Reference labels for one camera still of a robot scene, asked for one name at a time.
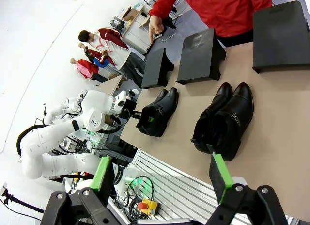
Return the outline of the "bystander in pink red top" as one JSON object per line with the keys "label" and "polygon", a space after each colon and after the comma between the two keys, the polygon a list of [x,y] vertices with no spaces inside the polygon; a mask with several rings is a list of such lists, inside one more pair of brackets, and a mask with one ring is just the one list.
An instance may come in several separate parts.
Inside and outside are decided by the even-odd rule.
{"label": "bystander in pink red top", "polygon": [[70,63],[75,64],[77,70],[86,79],[95,80],[100,83],[104,83],[109,80],[106,77],[99,74],[98,66],[92,64],[91,62],[87,60],[84,60],[84,59],[76,60],[74,58],[71,58]]}

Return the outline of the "person's right hand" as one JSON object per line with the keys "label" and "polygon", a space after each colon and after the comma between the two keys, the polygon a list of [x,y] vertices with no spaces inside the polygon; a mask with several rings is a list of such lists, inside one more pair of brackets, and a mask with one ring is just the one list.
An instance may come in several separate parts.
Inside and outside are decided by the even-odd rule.
{"label": "person's right hand", "polygon": [[153,44],[153,35],[157,34],[160,35],[164,30],[164,26],[162,24],[162,19],[152,15],[150,16],[150,22],[149,22],[149,37],[150,37],[150,42]]}

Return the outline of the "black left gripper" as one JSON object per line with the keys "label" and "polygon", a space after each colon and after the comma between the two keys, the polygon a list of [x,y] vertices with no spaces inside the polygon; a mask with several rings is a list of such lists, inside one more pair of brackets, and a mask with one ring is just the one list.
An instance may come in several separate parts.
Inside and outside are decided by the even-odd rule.
{"label": "black left gripper", "polygon": [[[129,111],[129,116],[133,117],[135,119],[140,120],[141,119],[141,115],[142,112],[136,111],[136,105],[137,103],[135,101],[132,100],[127,100],[124,104],[124,108],[127,109]],[[149,122],[153,122],[154,118],[153,117],[149,117],[148,121]]]}

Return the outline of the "white cabinet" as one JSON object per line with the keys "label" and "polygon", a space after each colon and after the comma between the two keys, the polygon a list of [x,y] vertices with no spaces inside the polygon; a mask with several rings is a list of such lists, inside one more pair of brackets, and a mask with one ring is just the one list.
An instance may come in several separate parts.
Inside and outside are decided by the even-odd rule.
{"label": "white cabinet", "polygon": [[122,31],[123,41],[142,55],[146,54],[151,46],[147,27],[149,19],[150,16],[145,17],[142,11],[139,11],[133,21],[126,21]]}

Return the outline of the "bystander in white red jacket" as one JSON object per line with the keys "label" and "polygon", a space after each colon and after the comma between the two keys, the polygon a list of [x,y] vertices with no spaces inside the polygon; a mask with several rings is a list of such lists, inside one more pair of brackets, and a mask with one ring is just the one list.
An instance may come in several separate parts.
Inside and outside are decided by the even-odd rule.
{"label": "bystander in white red jacket", "polygon": [[99,63],[108,61],[137,86],[141,86],[145,61],[129,49],[116,29],[100,28],[94,33],[82,30],[78,39],[88,44],[88,50]]}

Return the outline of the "red cloth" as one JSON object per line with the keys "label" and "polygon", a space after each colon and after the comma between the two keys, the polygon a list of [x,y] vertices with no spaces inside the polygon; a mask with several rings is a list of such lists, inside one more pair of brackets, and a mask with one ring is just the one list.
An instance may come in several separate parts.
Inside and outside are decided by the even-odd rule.
{"label": "red cloth", "polygon": [[186,1],[225,47],[252,42],[254,13],[273,5],[272,0]]}

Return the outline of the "person's right arm red sleeve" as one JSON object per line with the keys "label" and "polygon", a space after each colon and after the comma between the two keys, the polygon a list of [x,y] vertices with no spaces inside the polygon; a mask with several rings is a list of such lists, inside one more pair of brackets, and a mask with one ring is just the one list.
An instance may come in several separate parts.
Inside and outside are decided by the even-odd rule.
{"label": "person's right arm red sleeve", "polygon": [[166,18],[173,8],[176,0],[157,0],[150,10],[151,16],[157,16],[159,18]]}

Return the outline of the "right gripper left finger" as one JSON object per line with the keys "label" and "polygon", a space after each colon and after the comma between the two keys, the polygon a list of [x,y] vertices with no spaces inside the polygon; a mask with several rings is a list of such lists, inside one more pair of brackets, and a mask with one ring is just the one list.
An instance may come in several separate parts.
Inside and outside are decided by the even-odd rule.
{"label": "right gripper left finger", "polygon": [[111,158],[103,157],[89,187],[51,194],[40,225],[121,225],[107,208],[114,188]]}

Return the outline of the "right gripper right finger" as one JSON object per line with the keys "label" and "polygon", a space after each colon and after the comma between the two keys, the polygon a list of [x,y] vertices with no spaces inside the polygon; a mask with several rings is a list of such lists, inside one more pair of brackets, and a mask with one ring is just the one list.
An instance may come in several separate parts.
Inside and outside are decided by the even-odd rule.
{"label": "right gripper right finger", "polygon": [[211,155],[209,177],[218,207],[205,225],[230,225],[236,214],[246,215],[252,225],[288,225],[273,187],[253,190],[243,178],[236,183],[220,154]]}

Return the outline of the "yellow emergency stop box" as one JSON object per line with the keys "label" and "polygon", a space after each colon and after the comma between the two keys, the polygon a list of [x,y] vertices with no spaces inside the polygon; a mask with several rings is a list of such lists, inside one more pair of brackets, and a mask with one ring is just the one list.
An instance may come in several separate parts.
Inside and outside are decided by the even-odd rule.
{"label": "yellow emergency stop box", "polygon": [[138,208],[140,212],[151,216],[157,216],[159,207],[160,204],[158,202],[145,198],[142,200],[142,202],[138,203]]}

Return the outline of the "brown background table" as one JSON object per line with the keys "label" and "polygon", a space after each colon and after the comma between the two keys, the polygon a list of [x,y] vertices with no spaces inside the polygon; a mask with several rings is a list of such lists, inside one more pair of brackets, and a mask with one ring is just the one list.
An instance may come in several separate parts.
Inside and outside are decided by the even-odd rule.
{"label": "brown background table", "polygon": [[117,90],[117,87],[119,86],[122,78],[123,77],[121,75],[114,77],[114,78],[112,78],[112,79],[110,79],[104,83],[101,83],[97,89],[99,92],[103,92],[103,93],[107,94],[108,96],[113,96],[113,94]]}

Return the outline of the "cardboard box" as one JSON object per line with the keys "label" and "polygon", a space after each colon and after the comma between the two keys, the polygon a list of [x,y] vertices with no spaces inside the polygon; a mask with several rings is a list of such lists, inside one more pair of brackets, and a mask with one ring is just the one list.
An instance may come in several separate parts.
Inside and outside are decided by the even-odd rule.
{"label": "cardboard box", "polygon": [[123,17],[122,17],[122,20],[123,21],[133,21],[134,18],[139,14],[139,11],[132,8],[132,7],[129,7],[127,9],[127,11],[124,13]]}

